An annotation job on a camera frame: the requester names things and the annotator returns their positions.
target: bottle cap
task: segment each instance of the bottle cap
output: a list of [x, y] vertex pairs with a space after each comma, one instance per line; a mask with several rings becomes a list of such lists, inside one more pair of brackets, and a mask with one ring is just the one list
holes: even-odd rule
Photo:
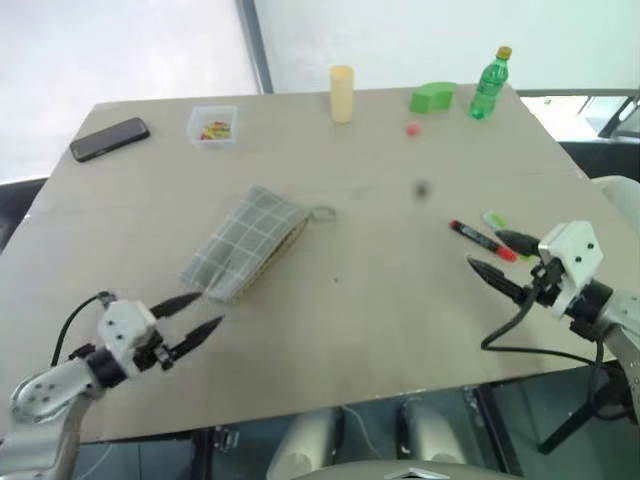
[[496, 57], [502, 60], [509, 60], [511, 58], [511, 47], [500, 47]]

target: cylindrical cup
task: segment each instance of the cylindrical cup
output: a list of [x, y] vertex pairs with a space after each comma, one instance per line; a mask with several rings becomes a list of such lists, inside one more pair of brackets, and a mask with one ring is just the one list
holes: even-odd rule
[[337, 123], [349, 123], [353, 114], [353, 69], [336, 65], [329, 71], [331, 79], [331, 117]]

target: small red object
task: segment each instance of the small red object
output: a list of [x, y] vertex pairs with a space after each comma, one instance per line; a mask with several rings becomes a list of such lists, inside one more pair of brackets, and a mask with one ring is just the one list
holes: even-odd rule
[[518, 259], [516, 254], [507, 247], [498, 247], [498, 251], [496, 251], [496, 254], [500, 258], [504, 258], [507, 262], [515, 262]]
[[420, 124], [418, 122], [409, 123], [407, 125], [407, 133], [412, 136], [420, 133]]

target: white chair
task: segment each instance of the white chair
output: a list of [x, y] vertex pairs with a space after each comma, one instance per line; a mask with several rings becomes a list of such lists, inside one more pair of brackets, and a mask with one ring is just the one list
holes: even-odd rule
[[591, 181], [640, 236], [640, 183], [618, 175], [594, 178]]

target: clear plastic box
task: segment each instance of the clear plastic box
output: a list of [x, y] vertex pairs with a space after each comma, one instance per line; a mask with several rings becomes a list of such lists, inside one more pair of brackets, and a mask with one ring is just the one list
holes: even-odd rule
[[[196, 147], [226, 147], [236, 141], [236, 117], [238, 107], [234, 105], [194, 107], [187, 122], [187, 136]], [[201, 139], [205, 128], [215, 122], [229, 125], [228, 138]]]

